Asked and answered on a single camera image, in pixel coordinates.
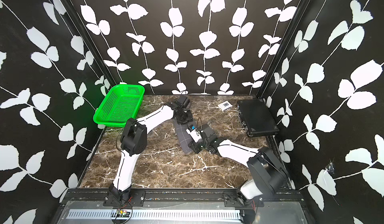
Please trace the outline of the grey grid pillowcase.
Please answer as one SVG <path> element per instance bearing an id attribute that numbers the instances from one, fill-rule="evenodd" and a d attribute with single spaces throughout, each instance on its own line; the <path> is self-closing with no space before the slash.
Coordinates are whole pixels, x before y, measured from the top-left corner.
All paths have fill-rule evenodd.
<path id="1" fill-rule="evenodd" d="M 194 153 L 192 149 L 190 149 L 190 142 L 193 140 L 191 136 L 186 132 L 187 127 L 190 125 L 195 125 L 197 127 L 197 123 L 195 121 L 189 122 L 184 125 L 179 125 L 177 121 L 173 121 L 173 125 L 175 128 L 175 132 L 179 141 L 179 144 L 182 148 L 182 151 L 186 154 Z"/>

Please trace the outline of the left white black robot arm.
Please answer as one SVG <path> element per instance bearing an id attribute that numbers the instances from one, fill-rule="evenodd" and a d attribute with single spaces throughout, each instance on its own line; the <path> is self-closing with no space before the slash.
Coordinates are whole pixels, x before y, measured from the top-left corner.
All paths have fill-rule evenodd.
<path id="1" fill-rule="evenodd" d="M 148 145 L 148 134 L 162 123 L 173 120 L 176 135 L 184 151 L 190 153 L 188 147 L 193 139 L 187 133 L 188 125 L 193 122 L 193 115 L 189 109 L 190 99 L 185 95 L 179 99 L 167 102 L 158 110 L 139 119 L 129 119 L 121 136 L 121 161 L 113 183 L 109 187 L 110 198 L 119 203 L 126 203 L 130 199 L 132 176 L 140 154 Z"/>

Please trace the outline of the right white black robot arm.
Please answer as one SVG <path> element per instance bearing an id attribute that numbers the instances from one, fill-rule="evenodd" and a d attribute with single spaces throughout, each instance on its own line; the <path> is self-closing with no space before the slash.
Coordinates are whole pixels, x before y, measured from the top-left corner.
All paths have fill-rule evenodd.
<path id="1" fill-rule="evenodd" d="M 196 154 L 206 150 L 249 169 L 252 179 L 238 188 L 238 199 L 243 202 L 259 196 L 273 196 L 289 180 L 286 169 L 269 148 L 248 148 L 229 139 L 219 138 L 208 125 L 190 125 L 187 127 L 187 134 L 192 138 L 188 146 Z"/>

